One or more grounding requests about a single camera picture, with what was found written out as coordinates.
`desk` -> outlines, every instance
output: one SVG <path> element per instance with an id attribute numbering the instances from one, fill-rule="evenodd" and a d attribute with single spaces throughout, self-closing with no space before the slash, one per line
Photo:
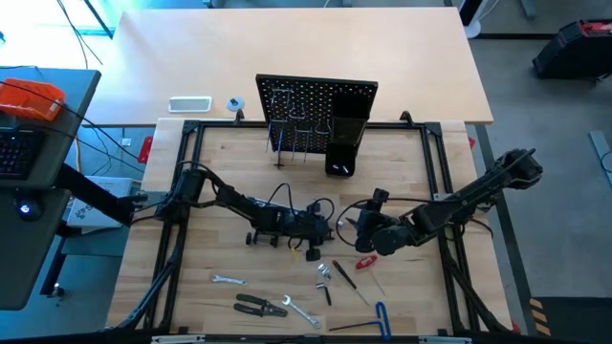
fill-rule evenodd
<path id="1" fill-rule="evenodd" d="M 46 68 L 0 69 L 0 80 L 9 77 L 54 84 L 66 94 L 66 106 L 83 116 L 96 90 L 99 72 Z M 71 136 L 77 133 L 81 121 L 81 118 L 65 110 L 49 123 L 0 113 L 2 127 L 43 125 Z M 0 181 L 0 252 L 3 260 L 0 275 L 5 276 L 4 282 L 0 283 L 0 310 L 21 310 L 26 306 L 70 197 L 70 192 L 59 188 L 42 192 L 40 201 L 44 206 L 44 214 L 38 221 L 27 223 L 17 215 L 13 190 L 17 186 L 51 188 L 72 141 L 65 135 L 47 133 L 29 178 L 26 181 Z"/>
<path id="2" fill-rule="evenodd" d="M 182 128 L 180 119 L 160 119 L 144 175 L 144 189 L 160 191 L 170 186 Z M 462 122 L 446 122 L 443 131 L 452 182 L 458 189 L 476 178 L 466 128 Z M 204 134 L 202 163 L 226 183 L 249 196 L 268 199 L 279 183 L 286 182 L 292 187 L 295 207 L 303 208 L 316 198 L 329 197 L 336 204 L 336 216 L 352 202 L 371 197 L 375 187 L 385 188 L 395 197 L 428 198 L 418 133 L 366 130 L 357 171 L 355 176 L 346 180 L 325 176 L 324 155 L 311 154 L 303 163 L 301 156 L 292 161 L 291 153 L 284 152 L 282 160 L 286 167 L 277 170 L 273 166 L 276 154 L 272 150 L 264 152 L 266 137 L 264 129 L 208 128 Z M 201 202 L 210 200 L 212 196 L 212 191 L 205 185 Z M 285 192 L 279 192 L 275 201 L 286 204 Z M 383 211 L 399 215 L 415 205 L 390 202 Z M 329 214 L 329 208 L 325 206 L 322 205 L 323 212 Z M 357 218 L 358 214 L 352 210 L 349 215 Z M 219 207 L 192 209 L 173 329 L 188 326 L 191 333 L 304 334 L 326 333 L 327 329 L 335 326 L 373 320 L 376 317 L 374 307 L 364 305 L 337 271 L 332 272 L 335 277 L 330 287 L 333 307 L 327 306 L 323 291 L 315 289 L 319 278 L 317 265 L 320 262 L 331 263 L 332 259 L 344 265 L 371 305 L 378 300 L 385 302 L 394 334 L 436 334 L 437 329 L 450 329 L 435 241 L 421 247 L 405 247 L 394 255 L 380 257 L 373 273 L 384 288 L 385 297 L 369 273 L 354 271 L 353 266 L 362 254 L 338 239 L 320 247 L 321 261 L 306 262 L 305 245 L 300 248 L 299 259 L 295 261 L 286 247 L 287 238 L 282 238 L 277 248 L 264 243 L 245 246 L 245 235 L 249 230 L 248 223 L 229 210 Z M 119 324 L 149 287 L 161 231 L 161 223 L 154 220 L 140 222 L 131 228 L 108 316 L 109 326 Z M 355 239 L 350 226 L 342 232 L 349 241 Z M 489 232 L 480 226 L 468 225 L 464 240 L 475 290 L 500 322 L 509 327 L 510 316 Z M 249 285 L 213 284 L 210 281 L 213 274 L 246 278 Z M 320 319 L 321 330 L 313 330 L 293 310 L 288 310 L 289 316 L 284 319 L 259 318 L 237 312 L 232 305 L 239 292 L 269 299 L 281 307 L 282 295 L 289 294 L 300 307 Z M 161 319 L 163 299 L 161 297 L 158 303 L 157 321 Z M 460 293 L 458 301 L 460 310 L 464 311 L 464 298 Z M 462 319 L 467 324 L 465 312 Z M 334 334 L 377 334 L 377 330 L 376 327 L 363 327 Z"/>
<path id="3" fill-rule="evenodd" d="M 455 8 L 128 11 L 102 72 L 98 125 L 153 126 L 180 96 L 212 96 L 207 118 L 242 97 L 263 120 L 256 74 L 378 81 L 375 121 L 492 123 Z"/>

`pegboard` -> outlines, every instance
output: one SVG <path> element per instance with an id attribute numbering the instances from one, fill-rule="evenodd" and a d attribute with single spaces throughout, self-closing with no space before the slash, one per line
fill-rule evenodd
<path id="1" fill-rule="evenodd" d="M 332 137 L 334 95 L 364 95 L 372 107 L 378 83 L 257 75 L 259 98 L 273 151 L 324 154 Z"/>

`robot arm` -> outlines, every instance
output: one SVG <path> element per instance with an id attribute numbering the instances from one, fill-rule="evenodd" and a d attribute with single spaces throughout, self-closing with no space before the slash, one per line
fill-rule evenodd
<path id="1" fill-rule="evenodd" d="M 206 180 L 212 184 L 216 194 L 215 199 L 198 203 Z M 320 252 L 314 246 L 332 239 L 327 219 L 319 214 L 318 202 L 310 204 L 306 210 L 294 210 L 287 206 L 263 202 L 237 192 L 233 186 L 224 183 L 211 170 L 195 166 L 181 172 L 176 187 L 158 206 L 155 217 L 177 222 L 178 219 L 188 216 L 187 210 L 191 206 L 205 208 L 213 205 L 227 208 L 248 220 L 255 230 L 255 237 L 259 234 L 272 236 L 271 243 L 274 243 L 274 246 L 280 236 L 307 240 L 308 261 L 318 260 L 320 257 Z"/>
<path id="2" fill-rule="evenodd" d="M 464 225 L 479 206 L 495 205 L 504 188 L 527 189 L 539 181 L 542 167 L 532 157 L 534 152 L 535 149 L 507 152 L 482 177 L 461 190 L 443 201 L 421 204 L 399 218 L 381 214 L 388 192 L 377 189 L 359 220 L 347 219 L 358 232 L 356 249 L 389 255 L 398 248 L 428 242 L 448 225 Z"/>

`orange object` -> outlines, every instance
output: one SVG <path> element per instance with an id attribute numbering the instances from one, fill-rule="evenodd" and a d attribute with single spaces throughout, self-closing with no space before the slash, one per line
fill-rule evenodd
<path id="1" fill-rule="evenodd" d="M 0 84 L 0 111 L 9 115 L 52 121 L 64 105 L 66 95 L 54 85 L 15 78 L 4 82 L 8 85 Z"/>

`wooden table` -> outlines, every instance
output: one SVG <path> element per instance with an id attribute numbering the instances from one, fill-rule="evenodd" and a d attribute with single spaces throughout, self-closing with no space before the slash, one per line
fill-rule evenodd
<path id="1" fill-rule="evenodd" d="M 455 8 L 128 11 L 87 118 L 153 126 L 171 97 L 212 96 L 201 116 L 263 120 L 255 75 L 378 81 L 371 118 L 492 123 Z"/>
<path id="2" fill-rule="evenodd" d="M 159 121 L 142 184 L 145 190 L 168 190 L 182 127 L 180 119 Z M 476 178 L 466 128 L 462 122 L 446 122 L 443 130 L 452 182 L 458 189 Z M 303 208 L 314 199 L 329 197 L 337 207 L 334 221 L 347 205 L 371 197 L 375 187 L 389 190 L 395 197 L 428 198 L 418 133 L 366 130 L 356 174 L 344 180 L 325 176 L 323 155 L 311 154 L 304 163 L 301 155 L 296 155 L 292 161 L 291 153 L 285 152 L 283 163 L 286 167 L 277 170 L 273 166 L 276 154 L 272 150 L 265 153 L 265 146 L 266 131 L 263 129 L 207 129 L 201 159 L 226 183 L 249 196 L 267 199 L 277 185 L 286 182 L 292 187 L 295 207 Z M 210 188 L 205 185 L 201 202 L 212 197 Z M 286 192 L 279 192 L 275 200 L 286 204 Z M 390 202 L 383 211 L 399 215 L 415 205 Z M 323 212 L 329 214 L 329 211 L 324 204 Z M 358 216 L 355 210 L 348 214 L 353 218 Z M 109 326 L 121 322 L 149 287 L 161 230 L 161 223 L 153 220 L 140 222 L 131 228 L 108 316 Z M 394 334 L 436 334 L 439 328 L 450 329 L 435 240 L 421 247 L 405 247 L 394 255 L 380 257 L 370 273 L 354 270 L 353 266 L 363 254 L 338 239 L 320 247 L 320 261 L 306 262 L 306 245 L 298 250 L 295 259 L 287 249 L 286 238 L 277 248 L 265 243 L 247 247 L 245 235 L 250 230 L 247 221 L 229 210 L 219 207 L 192 210 L 173 317 L 174 329 L 189 326 L 191 333 L 326 333 L 332 327 L 375 319 L 374 304 L 379 300 L 386 305 Z M 355 239 L 350 226 L 342 233 L 348 240 Z M 499 320 L 510 326 L 489 232 L 481 226 L 469 224 L 464 240 L 474 288 Z M 315 283 L 320 281 L 318 264 L 331 263 L 332 259 L 345 266 L 372 306 L 366 306 L 335 270 L 330 287 L 333 307 L 327 306 L 323 290 L 316 290 Z M 245 278 L 249 285 L 215 284 L 211 282 L 213 274 Z M 386 296 L 376 286 L 374 277 Z M 288 309 L 287 318 L 260 318 L 237 312 L 232 305 L 236 302 L 236 293 L 240 292 L 266 298 L 281 307 L 282 295 L 288 294 L 300 307 L 320 319 L 322 328 L 314 330 L 291 309 Z M 458 300 L 467 325 L 461 293 Z M 158 321 L 163 304 L 158 304 Z M 362 327 L 333 333 L 377 334 L 378 328 Z"/>

